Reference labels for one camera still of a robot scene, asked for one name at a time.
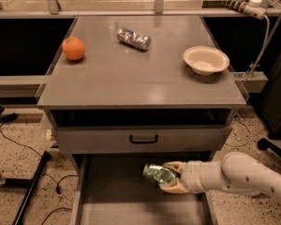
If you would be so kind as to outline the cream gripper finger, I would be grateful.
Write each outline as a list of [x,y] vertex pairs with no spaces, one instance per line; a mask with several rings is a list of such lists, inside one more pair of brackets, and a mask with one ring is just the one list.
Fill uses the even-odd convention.
[[163,167],[172,170],[176,173],[181,174],[183,172],[183,169],[185,167],[185,162],[182,161],[170,161],[170,162],[165,162],[163,164]]
[[179,178],[174,179],[166,185],[160,185],[160,188],[171,194],[185,194],[189,192],[189,189],[184,186]]

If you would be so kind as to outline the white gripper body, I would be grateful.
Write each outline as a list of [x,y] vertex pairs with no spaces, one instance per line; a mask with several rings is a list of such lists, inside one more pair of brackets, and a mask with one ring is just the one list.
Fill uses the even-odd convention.
[[206,191],[200,178],[201,161],[188,161],[182,168],[180,180],[186,192],[199,194]]

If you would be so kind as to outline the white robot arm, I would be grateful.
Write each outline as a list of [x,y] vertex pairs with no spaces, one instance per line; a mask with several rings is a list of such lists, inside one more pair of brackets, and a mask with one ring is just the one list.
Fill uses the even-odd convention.
[[260,193],[281,203],[281,174],[248,154],[234,151],[218,161],[172,161],[164,167],[179,174],[163,191],[172,194],[199,194],[209,190],[256,196]]

